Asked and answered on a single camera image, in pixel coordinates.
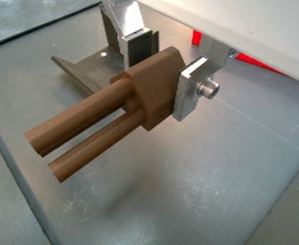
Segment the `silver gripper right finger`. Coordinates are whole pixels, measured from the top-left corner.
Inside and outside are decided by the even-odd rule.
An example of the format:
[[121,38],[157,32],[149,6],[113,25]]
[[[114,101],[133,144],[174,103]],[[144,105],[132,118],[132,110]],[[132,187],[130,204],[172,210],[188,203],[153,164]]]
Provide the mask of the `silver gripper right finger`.
[[198,41],[200,56],[180,71],[172,117],[181,122],[194,111],[200,97],[214,98],[220,84],[213,75],[236,57],[236,51],[223,42],[202,35]]

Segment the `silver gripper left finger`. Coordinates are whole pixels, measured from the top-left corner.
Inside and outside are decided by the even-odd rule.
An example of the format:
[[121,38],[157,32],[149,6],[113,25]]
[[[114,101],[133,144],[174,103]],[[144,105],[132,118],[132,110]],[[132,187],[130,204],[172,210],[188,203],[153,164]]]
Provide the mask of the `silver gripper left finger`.
[[144,26],[134,0],[101,0],[107,45],[121,54],[129,68],[158,52],[158,33]]

